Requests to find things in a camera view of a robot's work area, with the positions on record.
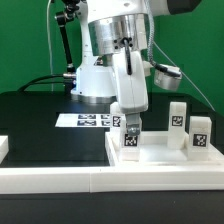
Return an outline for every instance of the black cable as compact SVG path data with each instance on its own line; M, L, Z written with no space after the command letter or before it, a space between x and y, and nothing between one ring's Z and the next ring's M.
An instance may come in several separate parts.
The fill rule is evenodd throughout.
M47 76L42 76L36 79L31 80L27 84L21 86L17 91L23 92L28 86L35 84L38 81L46 80L46 79L53 79L53 78L63 78L63 75L47 75Z
M24 92L26 88L33 85L46 85L46 84L64 84L64 82L36 82L36 83L28 83L27 85L24 85L22 90L18 90L20 92Z

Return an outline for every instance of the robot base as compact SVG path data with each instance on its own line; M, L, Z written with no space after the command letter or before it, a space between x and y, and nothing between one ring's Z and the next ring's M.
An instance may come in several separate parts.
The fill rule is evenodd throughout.
M77 94L76 91L71 91L71 99L74 101L80 101L84 103L90 103L90 104L101 104L101 103L112 103L116 101L115 96L110 97L94 97L94 96L84 96L82 94Z

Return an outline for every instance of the white block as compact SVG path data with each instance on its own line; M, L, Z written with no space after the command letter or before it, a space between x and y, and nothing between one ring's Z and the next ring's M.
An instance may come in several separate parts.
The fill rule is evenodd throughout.
M8 137L0 136L0 163L3 161L9 151Z
M171 102L169 114L169 128L167 147L179 150L184 148L186 103Z
M119 146L119 160L121 161L139 161L140 156L140 138L138 136L130 137L127 133L126 119L121 119L120 128L120 146Z
M189 160L208 160L212 122L209 117L190 118Z
M120 129L121 119L124 114L121 113L118 102L110 105L110 132L117 132Z

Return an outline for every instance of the black panel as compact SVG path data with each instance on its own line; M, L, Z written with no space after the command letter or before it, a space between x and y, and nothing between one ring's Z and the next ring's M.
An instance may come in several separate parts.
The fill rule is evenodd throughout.
M170 14L192 12L201 0L167 0Z

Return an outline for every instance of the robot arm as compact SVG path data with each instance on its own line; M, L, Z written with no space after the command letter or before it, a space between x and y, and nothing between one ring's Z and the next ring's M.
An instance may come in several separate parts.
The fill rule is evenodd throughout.
M192 11L200 1L151 0L150 8L153 16L177 14ZM139 135L140 112L148 108L140 55L140 51L147 48L145 1L89 0L87 3L93 52L111 58L117 101L121 112L126 115L128 134ZM160 72L176 75L169 67L156 66Z

